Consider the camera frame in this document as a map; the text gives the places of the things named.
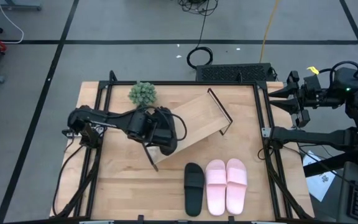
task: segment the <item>slipper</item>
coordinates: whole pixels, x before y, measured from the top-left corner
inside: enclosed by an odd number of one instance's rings
[[[238,159],[230,159],[226,165],[226,208],[233,215],[240,215],[244,208],[247,190],[247,170]]]
[[[224,195],[226,193],[226,167],[220,159],[215,159],[206,166],[206,201],[212,215],[224,213]]]
[[[202,168],[195,163],[188,163],[185,167],[185,210],[191,217],[196,217],[201,213],[204,182]]]

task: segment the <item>green plant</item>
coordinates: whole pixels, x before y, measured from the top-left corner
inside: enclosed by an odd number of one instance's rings
[[[131,88],[128,97],[137,106],[147,106],[157,100],[156,93],[153,84],[139,82]]]

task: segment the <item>black metal frame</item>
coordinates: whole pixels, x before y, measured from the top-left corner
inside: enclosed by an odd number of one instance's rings
[[[256,110],[257,110],[257,115],[258,115],[258,121],[259,121],[259,126],[260,126],[260,136],[261,136],[261,141],[262,141],[262,145],[263,145],[263,149],[264,149],[264,154],[265,154],[265,163],[267,168],[269,168],[269,166],[272,166],[272,160],[269,156],[269,148],[267,147],[268,145],[266,145],[266,143],[264,142],[264,137],[262,134],[262,128],[265,127],[265,123],[264,123],[264,117],[263,117],[263,113],[262,113],[262,105],[260,103],[260,96],[259,96],[259,90],[262,90],[262,93],[264,95],[264,101],[265,101],[265,106],[266,106],[266,111],[267,111],[267,117],[268,117],[268,125],[270,127],[274,126],[274,122],[273,122],[273,115],[272,115],[272,110],[270,107],[270,103],[269,103],[269,98],[268,98],[268,94],[267,94],[267,85],[266,82],[194,82],[194,81],[190,81],[190,82],[186,82],[186,81],[180,81],[180,82],[176,82],[176,81],[145,81],[145,82],[150,82],[154,85],[207,85],[207,86],[219,86],[219,85],[234,85],[234,86],[238,86],[238,85],[244,85],[244,86],[252,86],[254,89],[254,96],[255,96],[255,102],[256,102]],[[110,99],[111,99],[111,93],[112,93],[112,88],[114,85],[134,85],[136,84],[136,82],[130,82],[130,81],[117,81],[115,75],[113,72],[110,73],[110,80],[108,81],[100,81],[99,85],[98,85],[98,92],[96,94],[96,102],[95,102],[95,108],[98,108],[101,104],[101,96],[103,93],[104,89],[107,89],[107,94],[106,94],[106,98],[104,101],[104,110],[108,111],[109,109],[109,103],[110,103]],[[224,109],[224,107],[221,107],[224,111],[225,114],[228,115],[227,111]],[[100,146],[96,149],[96,156],[95,156],[95,161],[94,163],[97,163],[97,165],[99,166],[99,162],[100,162],[100,155],[101,155],[101,150],[102,150],[103,146]],[[284,171],[283,171],[283,166],[282,166],[282,160],[281,160],[281,156],[280,156],[280,152],[279,151],[274,151],[275,153],[275,160],[277,163],[277,170],[278,170],[278,174],[280,176],[280,179],[282,180],[282,182],[284,183],[284,186],[286,187],[286,183],[285,183],[285,176],[284,176]],[[91,149],[86,149],[86,155],[85,155],[85,159],[84,159],[84,164],[83,164],[83,168],[82,168],[82,173],[81,173],[81,180],[80,183],[84,182],[84,179],[86,177],[86,173],[88,171],[88,167],[90,164],[90,156],[91,155]],[[73,217],[66,217],[66,218],[51,218],[48,220],[34,220],[34,221],[28,221],[28,222],[20,222],[20,223],[28,223],[28,224],[35,224],[35,223],[78,223],[78,222],[83,222],[83,221],[90,221],[91,220],[91,212],[92,212],[92,207],[93,207],[93,201],[94,201],[94,194],[96,191],[96,181],[97,181],[98,175],[96,174],[93,178],[93,180],[91,181],[91,187],[89,188],[89,197],[88,197],[88,202],[87,202],[87,206],[86,206],[86,213],[85,216],[79,216],[80,214],[80,210],[81,210],[81,201],[82,198],[80,198],[78,200],[78,203],[76,204],[76,207],[74,209],[74,213],[73,213]],[[270,187],[270,194],[271,194],[271,198],[272,198],[272,205],[273,205],[273,212],[275,215],[275,221],[276,222],[286,222],[286,223],[328,223],[328,222],[319,222],[319,221],[314,221],[314,220],[300,220],[300,219],[294,219],[292,217],[292,213],[291,213],[291,206],[289,205],[289,203],[287,202],[286,199],[284,199],[284,203],[285,203],[285,211],[287,214],[286,218],[281,217],[280,215],[280,209],[279,209],[279,204],[278,204],[278,198],[277,198],[277,192],[276,192],[276,187],[275,187],[275,182],[273,181],[273,179],[271,178],[271,176],[269,176],[268,174],[268,182],[269,182],[269,187]],[[145,221],[143,215],[139,215],[138,220],[114,220],[114,223],[188,223],[185,220],[173,220],[173,221]],[[215,224],[219,224],[219,223],[251,223],[251,222],[239,222],[239,221],[234,221],[234,217],[230,216],[228,217],[228,221],[222,222],[222,221],[191,221],[192,223],[197,223],[197,224],[201,224],[201,223],[215,223]]]
[[[226,131],[228,131],[228,129],[230,128],[231,124],[233,123],[233,119],[230,117],[229,113],[226,111],[226,109],[222,105],[222,103],[219,100],[219,98],[215,95],[214,91],[211,88],[208,88],[207,92],[212,96],[212,99],[215,101],[215,103],[218,105],[219,109],[222,111],[223,115],[229,121],[229,125],[226,127],[226,130],[224,130],[224,131],[219,130],[221,135],[224,135],[224,134],[226,134]]]

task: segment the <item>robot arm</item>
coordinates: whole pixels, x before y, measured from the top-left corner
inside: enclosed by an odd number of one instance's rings
[[[288,142],[303,142],[325,144],[341,151],[358,149],[358,65],[357,70],[340,68],[326,69],[321,72],[334,73],[330,75],[329,88],[321,88],[317,75],[306,77],[305,84],[299,87],[298,72],[292,71],[287,78],[287,86],[270,93],[269,96],[288,98],[290,100],[272,100],[270,103],[290,114],[296,114],[296,126],[304,127],[310,121],[309,113],[305,109],[312,107],[332,107],[333,109],[345,103],[346,114],[355,121],[356,127],[338,130],[332,133],[307,133],[299,130],[287,130],[281,127],[266,129],[265,140],[273,148],[280,149]]]
[[[67,126],[82,135],[82,146],[96,148],[100,135],[91,124],[122,130],[129,139],[146,146],[159,146],[161,152],[169,156],[177,147],[177,136],[173,116],[168,108],[155,108],[150,114],[149,107],[137,108],[122,114],[91,109],[81,106],[72,111]]]

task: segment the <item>gray floor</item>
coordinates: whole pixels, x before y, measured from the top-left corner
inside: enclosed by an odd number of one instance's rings
[[[346,0],[358,26],[358,0]],[[73,0],[44,1],[36,11],[7,11],[25,32],[25,40],[59,40]],[[221,1],[207,17],[204,39],[260,40],[268,23],[272,0]],[[68,40],[186,40],[200,35],[203,17],[182,12],[176,1],[80,0]],[[0,13],[1,39],[18,39],[20,33]],[[270,40],[356,40],[339,1],[282,0],[268,34]],[[22,174],[5,222],[47,218],[62,164],[68,113],[75,107],[83,81],[105,80],[114,70],[119,80],[194,80],[186,64],[191,44],[65,45],[42,110]],[[256,63],[260,45],[211,44],[214,64]],[[0,205],[35,111],[57,45],[9,45],[0,61]],[[207,55],[195,53],[195,64]],[[309,66],[332,67],[342,60],[358,62],[358,45],[267,45],[264,62],[270,62],[285,80],[290,70],[302,77]],[[320,76],[322,86],[328,77]],[[336,110],[310,110],[307,131],[330,132],[354,125]],[[318,126],[326,124],[327,128]],[[312,150],[328,157],[322,147]],[[338,154],[328,147],[331,154]],[[319,217],[335,217],[340,181],[335,180],[323,201]]]

